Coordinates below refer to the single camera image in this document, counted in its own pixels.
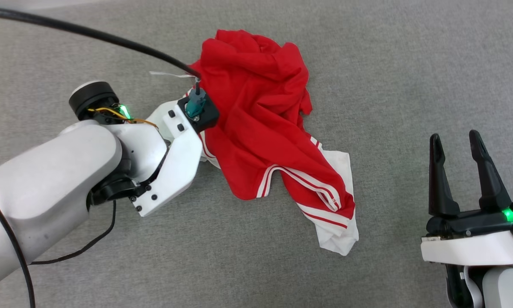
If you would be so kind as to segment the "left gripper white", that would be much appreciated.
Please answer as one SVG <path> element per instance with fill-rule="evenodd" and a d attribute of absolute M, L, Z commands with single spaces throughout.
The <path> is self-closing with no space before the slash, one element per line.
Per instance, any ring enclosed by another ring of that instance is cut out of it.
<path fill-rule="evenodd" d="M 164 124 L 173 139 L 156 179 L 150 184 L 151 190 L 133 202 L 135 207 L 141 207 L 142 217 L 154 213 L 190 187 L 203 150 L 198 134 L 177 103 L 163 103 L 151 118 Z"/>

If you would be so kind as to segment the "right gripper dark white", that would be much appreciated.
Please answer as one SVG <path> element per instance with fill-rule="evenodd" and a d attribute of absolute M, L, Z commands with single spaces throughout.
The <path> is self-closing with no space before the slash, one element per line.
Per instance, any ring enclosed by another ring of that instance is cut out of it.
<path fill-rule="evenodd" d="M 501 176 L 489 155 L 479 131 L 469 132 L 470 150 L 477 163 L 481 197 L 479 205 L 487 212 L 502 212 L 513 203 Z M 429 214 L 455 217 L 460 207 L 452 199 L 446 176 L 445 153 L 439 134 L 429 139 Z M 507 231 L 457 239 L 432 239 L 424 237 L 421 243 L 424 261 L 468 267 L 500 266 L 513 264 L 513 225 Z"/>

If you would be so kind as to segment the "red and white basketball jersey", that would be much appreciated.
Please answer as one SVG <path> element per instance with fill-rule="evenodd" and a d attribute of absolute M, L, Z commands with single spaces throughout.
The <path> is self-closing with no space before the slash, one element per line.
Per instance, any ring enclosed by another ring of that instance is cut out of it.
<path fill-rule="evenodd" d="M 245 30 L 218 30 L 192 68 L 220 113 L 200 133 L 202 156 L 243 200 L 266 197 L 274 172 L 319 246 L 346 256 L 360 239 L 350 154 L 325 150 L 304 127 L 313 111 L 309 70 L 297 45 Z"/>

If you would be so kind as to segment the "grey fabric sofa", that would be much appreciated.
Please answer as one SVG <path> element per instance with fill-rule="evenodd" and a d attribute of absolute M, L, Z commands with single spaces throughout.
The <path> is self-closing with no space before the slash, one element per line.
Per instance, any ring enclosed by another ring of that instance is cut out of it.
<path fill-rule="evenodd" d="M 204 162 L 147 218 L 118 202 L 114 230 L 69 261 L 30 267 L 38 308 L 450 308 L 442 265 L 422 260 L 429 137 L 462 210 L 481 190 L 481 133 L 513 198 L 513 0 L 0 0 L 187 64 L 218 29 L 295 43 L 309 70 L 304 127 L 348 152 L 360 239 L 342 257 L 274 172 L 242 201 Z"/>

